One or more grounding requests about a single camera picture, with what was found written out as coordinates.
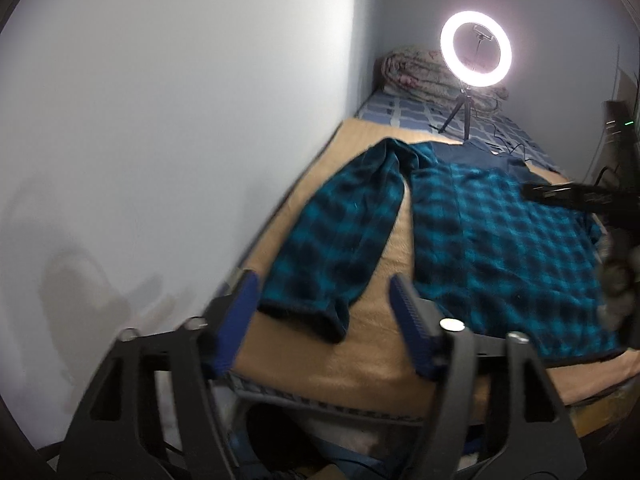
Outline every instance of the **tan blanket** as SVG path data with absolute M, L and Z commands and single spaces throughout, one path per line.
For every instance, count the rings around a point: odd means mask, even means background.
M 410 143 L 457 143 L 425 132 L 358 119 L 344 121 L 277 212 L 244 266 L 256 270 L 264 279 L 306 201 L 345 163 L 384 137 Z M 556 173 L 530 168 L 553 184 L 565 182 Z M 329 344 L 304 327 L 293 327 L 258 312 L 236 359 L 236 373 L 264 386 L 346 408 L 393 415 L 426 414 L 433 383 L 415 374 L 387 300 L 389 278 L 397 272 L 411 275 L 413 269 L 410 194 L 405 191 L 396 225 L 373 277 L 351 307 L 346 339 L 337 345 Z M 550 370 L 566 404 L 592 397 L 639 373 L 640 352 L 632 350 L 607 362 Z M 477 416 L 483 412 L 487 395 L 488 385 L 480 379 L 476 388 Z

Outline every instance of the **flannel shirt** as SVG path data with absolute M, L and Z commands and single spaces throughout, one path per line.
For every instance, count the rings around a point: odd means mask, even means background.
M 428 142 L 383 139 L 332 176 L 280 248 L 260 309 L 342 340 L 396 221 L 403 177 L 422 298 L 475 333 L 527 333 L 547 360 L 618 347 L 597 319 L 600 230 L 591 216 L 528 202 L 502 170 L 440 161 Z

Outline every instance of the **silver bolt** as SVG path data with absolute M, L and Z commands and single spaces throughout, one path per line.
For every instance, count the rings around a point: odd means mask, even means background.
M 123 343 L 126 343 L 127 341 L 133 341 L 137 337 L 140 337 L 140 332 L 138 332 L 138 330 L 136 330 L 135 328 L 126 328 L 118 334 L 118 339 L 120 339 L 120 341 L 122 341 Z
M 507 336 L 515 339 L 518 343 L 528 343 L 529 336 L 523 334 L 522 332 L 509 332 Z
M 450 317 L 441 319 L 440 326 L 447 332 L 462 332 L 465 329 L 465 324 L 462 321 Z
M 200 330 L 201 328 L 206 327 L 207 320 L 203 317 L 190 317 L 187 321 L 184 322 L 184 327 L 187 330 Z

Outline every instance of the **illuminated ring light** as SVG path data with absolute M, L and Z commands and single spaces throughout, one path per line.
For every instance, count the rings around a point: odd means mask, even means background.
M 456 55 L 456 51 L 453 48 L 453 36 L 461 25 L 465 23 L 477 23 L 485 28 L 488 28 L 494 35 L 495 40 L 498 42 L 500 48 L 500 62 L 498 66 L 488 74 L 482 74 L 479 72 L 473 72 L 462 64 Z M 451 16 L 447 23 L 442 27 L 442 33 L 440 35 L 440 49 L 442 50 L 442 57 L 447 63 L 449 69 L 460 78 L 460 81 L 468 84 L 469 86 L 491 86 L 502 81 L 504 76 L 507 75 L 509 68 L 511 67 L 511 43 L 507 38 L 506 33 L 502 30 L 502 27 L 498 25 L 495 20 L 492 20 L 482 12 L 475 12 L 474 10 L 464 10 Z

